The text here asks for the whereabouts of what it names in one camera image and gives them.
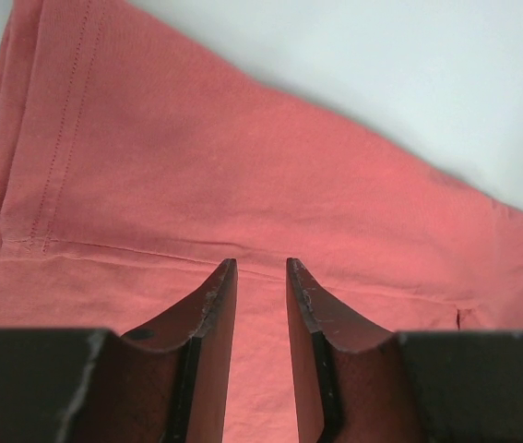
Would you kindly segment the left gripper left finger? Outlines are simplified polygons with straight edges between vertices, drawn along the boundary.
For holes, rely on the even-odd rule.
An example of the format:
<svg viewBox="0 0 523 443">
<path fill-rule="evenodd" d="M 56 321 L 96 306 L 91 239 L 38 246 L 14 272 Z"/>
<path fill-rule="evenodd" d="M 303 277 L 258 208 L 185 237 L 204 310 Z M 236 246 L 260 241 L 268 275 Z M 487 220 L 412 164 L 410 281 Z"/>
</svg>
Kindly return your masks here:
<svg viewBox="0 0 523 443">
<path fill-rule="evenodd" d="M 99 341 L 72 442 L 220 442 L 237 294 L 225 259 L 193 292 L 122 336 Z"/>
</svg>

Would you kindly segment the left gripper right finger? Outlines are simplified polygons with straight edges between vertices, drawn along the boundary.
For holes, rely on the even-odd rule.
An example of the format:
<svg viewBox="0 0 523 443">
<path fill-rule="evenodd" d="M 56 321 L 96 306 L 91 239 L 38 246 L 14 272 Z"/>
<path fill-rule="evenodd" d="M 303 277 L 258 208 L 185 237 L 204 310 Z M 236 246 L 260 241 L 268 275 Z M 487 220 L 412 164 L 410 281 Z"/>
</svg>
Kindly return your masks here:
<svg viewBox="0 0 523 443">
<path fill-rule="evenodd" d="M 297 258 L 287 260 L 286 280 L 299 440 L 422 441 L 395 334 L 341 302 Z"/>
</svg>

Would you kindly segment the pink t shirt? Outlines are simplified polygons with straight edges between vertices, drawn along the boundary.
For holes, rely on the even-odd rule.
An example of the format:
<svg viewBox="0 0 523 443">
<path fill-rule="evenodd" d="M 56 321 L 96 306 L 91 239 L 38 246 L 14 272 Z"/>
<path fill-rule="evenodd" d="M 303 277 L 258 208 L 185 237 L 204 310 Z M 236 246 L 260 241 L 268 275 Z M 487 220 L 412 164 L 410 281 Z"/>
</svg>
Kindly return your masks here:
<svg viewBox="0 0 523 443">
<path fill-rule="evenodd" d="M 523 212 L 124 1 L 17 1 L 0 45 L 0 326 L 126 331 L 225 258 L 228 442 L 298 438 L 297 257 L 387 329 L 523 329 Z"/>
</svg>

